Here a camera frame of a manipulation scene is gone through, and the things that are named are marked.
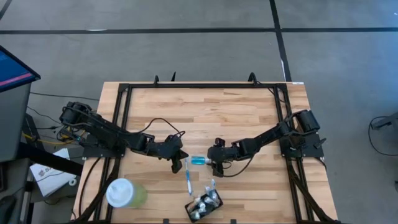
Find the white cup lid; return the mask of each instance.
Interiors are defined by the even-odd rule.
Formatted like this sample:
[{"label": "white cup lid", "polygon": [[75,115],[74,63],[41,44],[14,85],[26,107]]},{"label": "white cup lid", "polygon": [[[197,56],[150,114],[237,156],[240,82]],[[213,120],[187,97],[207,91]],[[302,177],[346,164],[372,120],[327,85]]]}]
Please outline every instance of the white cup lid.
[{"label": "white cup lid", "polygon": [[125,178],[118,178],[111,182],[106,189],[106,199],[115,208],[128,206],[134,196],[134,186]]}]

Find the gray floor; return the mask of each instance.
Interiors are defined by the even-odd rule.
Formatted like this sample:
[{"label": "gray floor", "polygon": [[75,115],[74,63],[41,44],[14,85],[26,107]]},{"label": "gray floor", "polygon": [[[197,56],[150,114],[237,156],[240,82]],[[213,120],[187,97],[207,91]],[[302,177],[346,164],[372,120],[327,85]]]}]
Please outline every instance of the gray floor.
[{"label": "gray floor", "polygon": [[[6,2],[0,0],[0,7]],[[282,28],[397,27],[397,1],[277,0]],[[13,0],[0,30],[273,27],[268,1]],[[324,150],[338,216],[347,223],[396,223],[398,157],[368,141],[375,116],[398,111],[398,33],[283,34],[292,80],[305,82],[328,140]],[[274,33],[0,35],[0,44],[42,75],[32,91],[98,98],[104,81],[283,81]],[[31,95],[29,106],[57,118],[69,99]],[[94,108],[94,101],[84,101]],[[37,126],[51,121],[30,113]],[[54,135],[50,131],[43,134]],[[375,145],[398,154],[391,128]],[[65,222],[73,199],[40,204],[34,223]]]}]

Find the desk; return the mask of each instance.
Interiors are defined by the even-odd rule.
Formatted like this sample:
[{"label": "desk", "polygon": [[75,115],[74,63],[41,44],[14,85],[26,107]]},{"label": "desk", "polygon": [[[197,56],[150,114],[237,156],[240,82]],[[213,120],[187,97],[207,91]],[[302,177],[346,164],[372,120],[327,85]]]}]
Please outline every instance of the desk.
[{"label": "desk", "polygon": [[[98,113],[109,121],[113,117],[118,86],[116,82],[104,83],[99,101]],[[288,83],[287,86],[293,112],[309,109],[304,85]],[[123,107],[122,103],[118,125],[121,125]],[[179,130],[187,132],[182,138],[183,150],[190,156],[205,156],[215,137],[224,138],[228,146],[231,141],[257,136],[278,122],[274,97],[263,88],[134,89],[126,129],[140,130],[156,117],[165,118]],[[159,121],[146,133],[163,141],[174,131]],[[88,159],[85,162],[82,179],[86,179],[94,161]],[[246,163],[233,162],[225,174],[236,173]],[[182,169],[173,174],[170,166],[170,161],[159,161],[126,150],[119,177],[142,184],[148,191],[148,199],[140,209],[115,208],[112,223],[159,223],[164,218],[168,218],[170,223],[189,223],[183,206],[192,199],[188,196],[185,172]],[[304,168],[310,193],[329,216],[337,219],[325,168],[311,158],[304,160]],[[83,209],[97,194],[102,169],[103,159],[88,179]],[[204,218],[203,222],[229,223],[231,219],[237,219],[238,223],[295,223],[286,164],[277,141],[264,146],[250,166],[237,177],[213,177],[210,167],[193,165],[190,166],[190,176],[195,195],[202,194],[204,186],[215,179],[224,201],[223,207]],[[73,208],[76,214],[81,188],[82,182]],[[300,202],[303,218],[306,218],[301,195]],[[101,219],[105,217],[105,211],[106,200]]]}]

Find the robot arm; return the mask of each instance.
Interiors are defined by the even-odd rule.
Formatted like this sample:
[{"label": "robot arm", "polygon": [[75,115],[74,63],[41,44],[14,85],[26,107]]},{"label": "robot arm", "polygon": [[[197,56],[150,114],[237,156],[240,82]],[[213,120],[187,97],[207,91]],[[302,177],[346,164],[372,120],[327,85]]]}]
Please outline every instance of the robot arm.
[{"label": "robot arm", "polygon": [[231,147],[225,147],[225,141],[216,138],[215,145],[210,147],[207,157],[211,160],[213,175],[224,177],[223,162],[242,161],[252,158],[265,146],[280,138],[288,138],[292,150],[302,150],[307,147],[317,147],[326,140],[317,141],[314,135],[320,129],[311,111],[302,110],[279,122],[270,130],[254,137],[232,142]]},{"label": "robot arm", "polygon": [[[172,160],[174,174],[182,167],[180,160],[188,157],[188,154],[181,150],[183,146],[181,133],[168,136],[164,142],[155,142],[155,136],[141,131],[130,133],[103,119],[101,115],[93,112],[90,106],[83,103],[69,102],[63,108],[60,121],[71,128],[87,131],[97,146],[110,150],[116,155],[122,156],[127,147],[138,154]],[[62,129],[62,134],[76,139],[83,147],[93,145],[92,141],[82,139],[66,129]]]}]

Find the monitor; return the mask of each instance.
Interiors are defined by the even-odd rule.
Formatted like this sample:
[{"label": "monitor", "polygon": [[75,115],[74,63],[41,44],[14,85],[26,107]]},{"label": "monitor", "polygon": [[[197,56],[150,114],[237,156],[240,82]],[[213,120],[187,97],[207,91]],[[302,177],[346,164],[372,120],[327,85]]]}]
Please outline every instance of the monitor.
[{"label": "monitor", "polygon": [[0,45],[0,92],[39,79],[39,74]]}]

